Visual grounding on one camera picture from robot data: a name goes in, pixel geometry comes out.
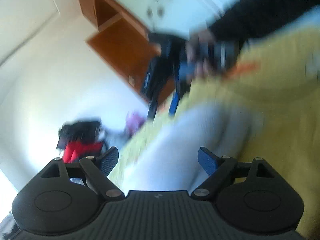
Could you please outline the black sleeved right forearm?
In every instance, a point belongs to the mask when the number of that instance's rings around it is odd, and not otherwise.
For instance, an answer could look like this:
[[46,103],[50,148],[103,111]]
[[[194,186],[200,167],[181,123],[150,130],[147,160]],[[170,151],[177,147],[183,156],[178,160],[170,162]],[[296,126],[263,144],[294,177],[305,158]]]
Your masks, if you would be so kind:
[[238,0],[208,27],[217,41],[262,38],[299,18],[319,0]]

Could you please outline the person's right hand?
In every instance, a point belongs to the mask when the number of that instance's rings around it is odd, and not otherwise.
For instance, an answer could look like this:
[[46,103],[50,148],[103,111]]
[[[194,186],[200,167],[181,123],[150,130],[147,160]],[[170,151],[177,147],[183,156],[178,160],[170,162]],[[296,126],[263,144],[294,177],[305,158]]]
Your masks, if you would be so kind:
[[185,45],[188,64],[194,65],[194,73],[188,76],[189,80],[194,78],[207,78],[210,76],[223,76],[223,72],[217,72],[208,57],[200,53],[202,46],[216,42],[214,34],[208,29],[202,29],[190,35],[189,41]]

